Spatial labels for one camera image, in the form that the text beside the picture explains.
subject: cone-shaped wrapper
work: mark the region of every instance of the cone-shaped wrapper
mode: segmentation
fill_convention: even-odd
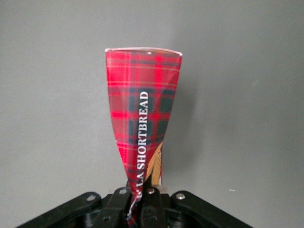
[[[132,226],[143,183],[154,161],[160,161],[157,156],[170,118],[181,53],[115,48],[106,49],[105,57],[113,130],[133,194],[127,218]]]

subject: gray background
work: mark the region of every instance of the gray background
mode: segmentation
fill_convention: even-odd
[[[183,53],[169,193],[257,228],[302,227],[304,4],[287,0],[1,1],[1,227],[125,184],[104,49],[133,46]]]

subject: packaging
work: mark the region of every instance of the packaging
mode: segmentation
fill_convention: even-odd
[[[136,224],[143,183],[162,182],[162,142],[181,66],[180,52],[130,47],[105,50],[110,113],[133,197],[128,223]]]

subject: black mount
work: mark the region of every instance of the black mount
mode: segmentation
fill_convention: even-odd
[[[87,192],[17,228],[127,228],[131,196],[128,187],[103,199]],[[150,186],[138,206],[139,228],[252,228],[187,191],[170,197]]]

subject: metal screw head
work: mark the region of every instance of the metal screw head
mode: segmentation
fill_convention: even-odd
[[[148,194],[153,194],[154,192],[155,192],[154,189],[152,189],[152,188],[148,189]]]
[[[176,194],[176,198],[178,199],[178,200],[183,200],[184,198],[186,198],[185,197],[185,195],[184,194],[182,194],[182,193],[178,193],[178,194]]]
[[[96,199],[95,195],[90,195],[89,197],[86,198],[86,201],[93,201]]]
[[[119,194],[126,194],[127,193],[127,189],[120,189],[119,190]]]

